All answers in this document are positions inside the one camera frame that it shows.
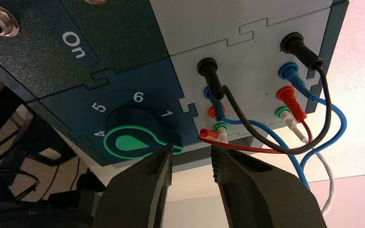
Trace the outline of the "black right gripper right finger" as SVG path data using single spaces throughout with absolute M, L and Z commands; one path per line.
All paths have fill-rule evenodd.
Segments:
M 327 226 L 315 196 L 295 175 L 221 147 L 212 147 L 211 163 L 230 228 Z

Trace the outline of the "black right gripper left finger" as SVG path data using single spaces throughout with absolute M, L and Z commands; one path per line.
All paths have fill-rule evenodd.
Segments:
M 115 175 L 100 198 L 93 227 L 161 228 L 172 164 L 168 144 Z

